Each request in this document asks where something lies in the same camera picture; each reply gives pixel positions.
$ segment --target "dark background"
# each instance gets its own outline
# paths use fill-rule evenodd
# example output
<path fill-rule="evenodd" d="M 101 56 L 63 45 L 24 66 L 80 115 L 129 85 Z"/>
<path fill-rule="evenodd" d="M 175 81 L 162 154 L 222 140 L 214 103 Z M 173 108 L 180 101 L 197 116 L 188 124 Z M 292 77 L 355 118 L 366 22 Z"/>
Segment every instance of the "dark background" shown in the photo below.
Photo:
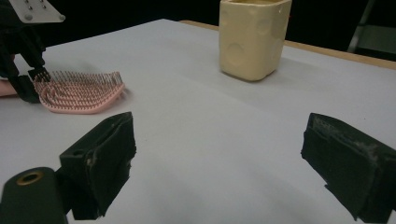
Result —
<path fill-rule="evenodd" d="M 66 20 L 36 26 L 45 46 L 158 19 L 219 24 L 219 0 L 49 0 Z M 346 51 L 368 0 L 293 0 L 286 39 Z M 396 1 L 376 0 L 368 23 L 396 28 Z"/>

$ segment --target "white table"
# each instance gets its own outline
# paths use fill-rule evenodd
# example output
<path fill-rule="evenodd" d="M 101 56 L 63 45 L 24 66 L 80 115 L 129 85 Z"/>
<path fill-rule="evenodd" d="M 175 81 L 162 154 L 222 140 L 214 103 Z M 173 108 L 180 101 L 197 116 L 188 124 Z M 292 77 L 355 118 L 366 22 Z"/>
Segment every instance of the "white table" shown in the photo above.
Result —
<path fill-rule="evenodd" d="M 218 32 L 166 20 L 48 48 L 49 71 L 117 70 L 128 91 L 88 116 L 0 99 L 0 184 L 58 169 L 97 123 L 132 111 L 131 178 L 104 218 L 69 223 L 356 223 L 301 158 L 303 133 L 315 112 L 396 148 L 396 71 L 285 47 L 271 76 L 247 83 L 218 56 Z"/>

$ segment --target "pen holder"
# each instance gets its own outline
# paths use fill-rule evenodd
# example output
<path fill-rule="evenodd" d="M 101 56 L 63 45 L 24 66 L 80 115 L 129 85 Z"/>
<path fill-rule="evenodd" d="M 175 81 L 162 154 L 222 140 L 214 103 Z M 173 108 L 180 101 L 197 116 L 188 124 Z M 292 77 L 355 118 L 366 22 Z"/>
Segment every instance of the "pen holder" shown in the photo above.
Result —
<path fill-rule="evenodd" d="M 291 0 L 221 0 L 219 65 L 233 77 L 257 81 L 277 69 Z"/>

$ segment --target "wooden table edge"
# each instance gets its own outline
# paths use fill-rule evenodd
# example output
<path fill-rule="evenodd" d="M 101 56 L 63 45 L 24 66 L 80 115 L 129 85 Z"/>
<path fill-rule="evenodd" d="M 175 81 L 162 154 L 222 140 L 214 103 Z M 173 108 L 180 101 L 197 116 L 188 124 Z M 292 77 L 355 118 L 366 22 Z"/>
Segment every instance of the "wooden table edge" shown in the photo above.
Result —
<path fill-rule="evenodd" d="M 210 25 L 210 24 L 205 24 L 201 23 L 198 21 L 180 21 L 182 23 L 188 24 L 188 25 L 194 25 L 194 26 L 199 26 L 202 28 L 210 29 L 210 30 L 215 30 L 218 31 L 219 27 L 215 25 Z M 384 67 L 384 68 L 390 68 L 396 70 L 396 62 L 388 61 L 388 60 L 383 60 L 383 59 L 377 59 L 377 58 L 372 58 L 372 57 L 367 57 L 367 56 L 362 56 L 354 53 L 349 53 L 349 52 L 343 52 L 335 49 L 325 49 L 325 48 L 320 48 L 316 46 L 311 46 L 311 45 L 306 45 L 302 43 L 297 43 L 289 40 L 285 40 L 285 46 L 292 47 L 292 48 L 297 48 L 297 49 L 304 49 L 304 50 L 309 50 L 315 53 L 320 53 L 340 59 L 345 59 L 357 63 L 367 63 L 370 65 L 375 65 L 378 67 Z"/>

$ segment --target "hairbrush head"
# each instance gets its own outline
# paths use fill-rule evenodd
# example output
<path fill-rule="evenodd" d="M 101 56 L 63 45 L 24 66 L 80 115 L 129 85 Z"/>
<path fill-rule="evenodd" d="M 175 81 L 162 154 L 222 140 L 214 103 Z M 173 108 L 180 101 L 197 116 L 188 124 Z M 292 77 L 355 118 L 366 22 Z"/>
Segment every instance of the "hairbrush head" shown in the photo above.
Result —
<path fill-rule="evenodd" d="M 40 102 L 49 111 L 63 114 L 95 114 L 108 108 L 122 93 L 120 73 L 40 73 L 34 80 Z"/>

